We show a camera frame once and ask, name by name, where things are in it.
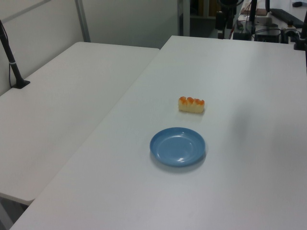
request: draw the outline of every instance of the black stand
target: black stand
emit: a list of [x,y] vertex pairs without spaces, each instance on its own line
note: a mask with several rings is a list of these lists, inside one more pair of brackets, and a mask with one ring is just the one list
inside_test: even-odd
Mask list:
[[299,40],[297,40],[294,44],[295,50],[305,50],[305,44],[306,44],[306,32],[307,32],[307,12],[305,14],[304,24],[302,28],[301,35],[299,37]]
[[24,86],[28,85],[30,82],[28,80],[24,80],[20,75],[20,72],[18,70],[15,58],[14,58],[13,53],[11,51],[9,41],[6,37],[4,27],[3,27],[1,20],[0,20],[0,40],[1,40],[1,43],[3,45],[4,51],[6,53],[6,56],[9,59],[10,66],[11,66],[13,73],[15,75],[15,78],[16,78],[16,84],[13,85],[13,88],[22,89]]

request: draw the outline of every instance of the electronic device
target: electronic device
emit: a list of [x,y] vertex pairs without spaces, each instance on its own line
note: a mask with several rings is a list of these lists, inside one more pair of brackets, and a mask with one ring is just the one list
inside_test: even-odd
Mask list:
[[294,17],[293,15],[289,14],[288,12],[282,9],[270,9],[272,15],[285,23],[289,23],[290,21],[293,22],[293,26],[296,28],[303,28],[303,22],[298,18]]
[[256,26],[254,41],[279,43],[279,36],[280,30],[276,27]]

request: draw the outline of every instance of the stand base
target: stand base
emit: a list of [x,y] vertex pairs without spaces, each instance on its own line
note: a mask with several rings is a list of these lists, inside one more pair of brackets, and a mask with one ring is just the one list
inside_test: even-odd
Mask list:
[[30,84],[30,82],[28,80],[24,80],[24,84],[23,85],[13,85],[12,88],[16,88],[16,89],[22,89],[24,86]]

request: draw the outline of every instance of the white table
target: white table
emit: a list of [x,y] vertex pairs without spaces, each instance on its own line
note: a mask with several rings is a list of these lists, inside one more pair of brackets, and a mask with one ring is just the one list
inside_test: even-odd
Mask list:
[[30,204],[158,49],[76,43],[0,97],[0,196]]
[[[157,162],[168,127],[200,133],[205,161]],[[306,229],[306,140],[304,52],[173,36],[12,230]]]

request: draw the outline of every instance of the keyboard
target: keyboard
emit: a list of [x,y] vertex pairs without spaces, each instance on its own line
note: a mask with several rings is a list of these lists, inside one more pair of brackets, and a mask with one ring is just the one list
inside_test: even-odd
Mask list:
[[293,15],[289,14],[288,12],[282,10],[282,9],[270,9],[272,12],[272,15],[285,23],[288,23],[289,21],[293,21],[293,26],[296,28],[303,28],[303,22],[299,20],[298,18],[294,17]]

